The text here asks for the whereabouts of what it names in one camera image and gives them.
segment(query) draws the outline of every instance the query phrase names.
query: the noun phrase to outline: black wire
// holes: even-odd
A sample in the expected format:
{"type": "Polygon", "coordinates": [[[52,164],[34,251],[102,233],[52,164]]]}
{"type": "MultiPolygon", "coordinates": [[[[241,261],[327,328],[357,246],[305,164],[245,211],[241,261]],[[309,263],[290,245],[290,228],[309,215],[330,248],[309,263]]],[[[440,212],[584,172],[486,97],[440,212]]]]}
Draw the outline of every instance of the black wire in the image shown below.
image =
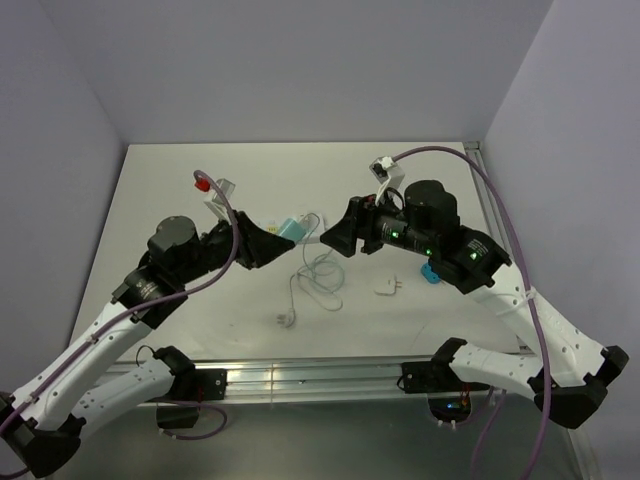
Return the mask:
{"type": "Polygon", "coordinates": [[[153,353],[154,355],[156,354],[156,351],[153,348],[151,348],[149,345],[142,345],[136,352],[136,365],[138,367],[140,366],[140,362],[138,362],[138,355],[140,355],[140,351],[142,351],[143,348],[148,348],[149,350],[151,350],[151,353],[153,353]]]}
{"type": "Polygon", "coordinates": [[[398,197],[400,199],[400,203],[402,203],[402,209],[404,210],[404,198],[402,197],[402,194],[395,188],[387,188],[385,191],[393,193],[394,196],[398,197]]]}
{"type": "Polygon", "coordinates": [[[403,392],[405,392],[406,390],[400,386],[400,382],[401,382],[402,380],[404,380],[404,375],[400,376],[400,378],[399,378],[399,379],[398,379],[398,381],[396,382],[396,387],[398,387],[400,390],[402,390],[403,392]]]}

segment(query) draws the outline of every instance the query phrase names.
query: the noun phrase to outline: gray wall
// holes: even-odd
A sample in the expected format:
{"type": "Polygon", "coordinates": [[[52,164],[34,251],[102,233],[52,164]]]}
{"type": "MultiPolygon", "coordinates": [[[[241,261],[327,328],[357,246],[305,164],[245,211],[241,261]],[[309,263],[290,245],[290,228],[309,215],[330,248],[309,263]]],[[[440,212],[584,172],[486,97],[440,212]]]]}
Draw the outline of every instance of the gray wall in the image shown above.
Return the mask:
{"type": "Polygon", "coordinates": [[[0,389],[64,349],[122,154],[41,6],[0,2],[0,389]]]}
{"type": "Polygon", "coordinates": [[[640,2],[556,1],[486,137],[534,280],[631,356],[588,422],[605,478],[640,471],[640,2]]]}
{"type": "Polygon", "coordinates": [[[551,0],[41,0],[130,143],[478,140],[551,0]]]}

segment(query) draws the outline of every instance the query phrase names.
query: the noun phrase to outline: red cable tip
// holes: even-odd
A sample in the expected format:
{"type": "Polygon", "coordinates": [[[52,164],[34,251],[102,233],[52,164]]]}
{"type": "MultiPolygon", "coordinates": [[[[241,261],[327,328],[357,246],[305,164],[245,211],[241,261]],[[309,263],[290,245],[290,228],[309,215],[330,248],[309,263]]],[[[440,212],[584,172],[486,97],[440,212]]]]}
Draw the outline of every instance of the red cable tip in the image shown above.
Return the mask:
{"type": "Polygon", "coordinates": [[[205,192],[205,193],[207,193],[209,190],[211,190],[211,185],[204,178],[200,178],[200,179],[196,180],[195,186],[196,186],[196,188],[198,190],[200,190],[202,192],[205,192]]]}

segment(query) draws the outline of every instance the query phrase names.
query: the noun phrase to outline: white cable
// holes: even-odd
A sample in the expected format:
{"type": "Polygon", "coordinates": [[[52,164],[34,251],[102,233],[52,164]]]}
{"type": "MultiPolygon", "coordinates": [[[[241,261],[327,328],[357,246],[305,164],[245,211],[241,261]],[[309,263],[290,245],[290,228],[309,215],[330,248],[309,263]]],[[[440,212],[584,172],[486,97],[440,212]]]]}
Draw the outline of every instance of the white cable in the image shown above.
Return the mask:
{"type": "Polygon", "coordinates": [[[337,312],[342,309],[342,298],[337,294],[338,290],[342,288],[345,280],[345,271],[340,266],[337,260],[331,257],[333,249],[326,253],[321,253],[311,261],[307,261],[306,248],[309,243],[309,238],[316,231],[321,223],[320,217],[315,213],[309,213],[305,215],[301,221],[307,217],[313,216],[316,218],[315,226],[309,230],[302,241],[302,265],[291,277],[289,278],[289,293],[291,295],[291,309],[287,315],[286,322],[282,321],[280,324],[284,328],[289,328],[295,323],[296,313],[293,295],[293,280],[296,279],[298,287],[304,293],[306,293],[314,302],[316,302],[320,308],[328,312],[337,312]],[[321,300],[322,297],[331,297],[336,301],[336,306],[327,306],[325,302],[321,300]]]}

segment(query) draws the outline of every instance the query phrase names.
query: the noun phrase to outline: blue object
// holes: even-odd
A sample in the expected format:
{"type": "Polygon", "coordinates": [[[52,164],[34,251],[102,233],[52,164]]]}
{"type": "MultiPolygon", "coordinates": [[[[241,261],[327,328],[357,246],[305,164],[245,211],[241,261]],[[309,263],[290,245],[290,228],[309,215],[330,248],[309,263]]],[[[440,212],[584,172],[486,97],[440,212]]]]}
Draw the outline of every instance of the blue object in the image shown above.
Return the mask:
{"type": "Polygon", "coordinates": [[[307,231],[293,218],[287,218],[276,233],[279,237],[286,238],[295,243],[302,240],[306,234],[307,231]]]}
{"type": "Polygon", "coordinates": [[[437,283],[440,283],[440,277],[438,276],[437,273],[434,273],[433,270],[431,270],[431,267],[429,266],[429,263],[425,263],[422,268],[420,269],[420,273],[422,273],[422,276],[424,278],[427,279],[427,282],[435,285],[437,283]]]}

